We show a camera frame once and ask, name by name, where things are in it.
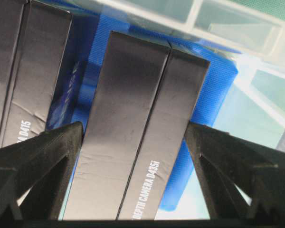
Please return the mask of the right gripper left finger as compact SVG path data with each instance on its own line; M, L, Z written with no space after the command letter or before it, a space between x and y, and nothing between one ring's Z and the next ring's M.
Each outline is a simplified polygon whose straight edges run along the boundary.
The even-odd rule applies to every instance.
M0 148L0 222L57 220L82 140L74 122Z

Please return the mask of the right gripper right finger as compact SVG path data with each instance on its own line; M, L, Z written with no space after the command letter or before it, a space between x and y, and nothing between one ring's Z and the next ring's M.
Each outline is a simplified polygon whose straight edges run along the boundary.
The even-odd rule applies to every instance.
M285 222L285 152L192 122L184 137L211 219Z

